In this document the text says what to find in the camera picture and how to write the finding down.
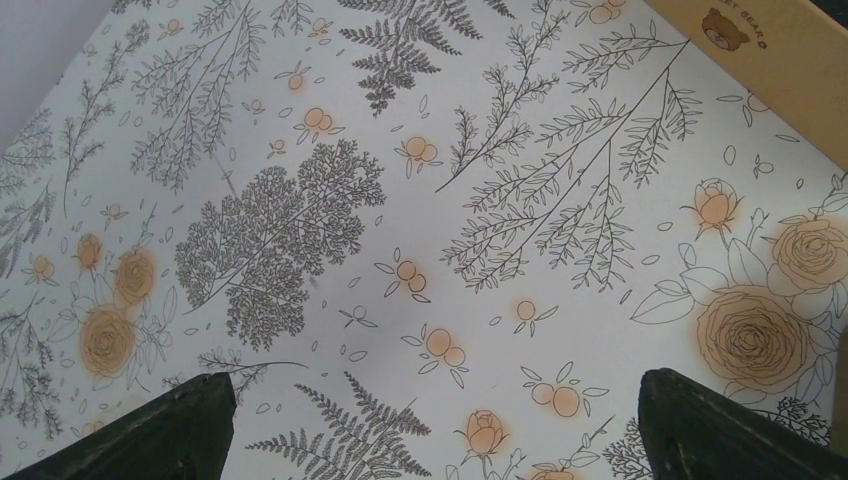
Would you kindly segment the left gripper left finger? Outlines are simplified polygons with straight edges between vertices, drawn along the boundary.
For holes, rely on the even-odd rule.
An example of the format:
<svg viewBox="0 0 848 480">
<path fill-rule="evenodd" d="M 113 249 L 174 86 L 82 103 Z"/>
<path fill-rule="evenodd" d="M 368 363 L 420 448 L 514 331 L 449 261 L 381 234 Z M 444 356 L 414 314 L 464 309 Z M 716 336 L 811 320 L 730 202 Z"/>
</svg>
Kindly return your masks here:
<svg viewBox="0 0 848 480">
<path fill-rule="evenodd" d="M 201 374 L 8 477 L 220 479 L 236 407 L 228 374 Z"/>
</svg>

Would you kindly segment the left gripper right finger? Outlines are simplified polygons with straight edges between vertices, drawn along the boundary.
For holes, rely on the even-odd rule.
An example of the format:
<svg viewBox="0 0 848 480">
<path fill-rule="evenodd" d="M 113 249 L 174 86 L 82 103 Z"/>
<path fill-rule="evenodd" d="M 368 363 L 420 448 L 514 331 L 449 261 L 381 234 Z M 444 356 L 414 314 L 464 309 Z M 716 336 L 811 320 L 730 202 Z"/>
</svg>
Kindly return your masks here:
<svg viewBox="0 0 848 480">
<path fill-rule="evenodd" d="M 646 371 L 638 430 L 655 479 L 845 479 L 847 458 L 670 368 Z"/>
</svg>

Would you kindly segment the gold tin with dark pieces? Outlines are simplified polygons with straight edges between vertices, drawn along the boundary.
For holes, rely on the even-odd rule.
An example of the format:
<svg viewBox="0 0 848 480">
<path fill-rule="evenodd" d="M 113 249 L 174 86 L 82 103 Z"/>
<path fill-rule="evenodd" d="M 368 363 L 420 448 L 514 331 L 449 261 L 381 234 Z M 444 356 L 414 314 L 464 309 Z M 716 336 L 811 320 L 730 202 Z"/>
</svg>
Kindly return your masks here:
<svg viewBox="0 0 848 480">
<path fill-rule="evenodd" d="M 653 0 L 649 5 L 829 160 L 846 168 L 846 2 Z"/>
</svg>

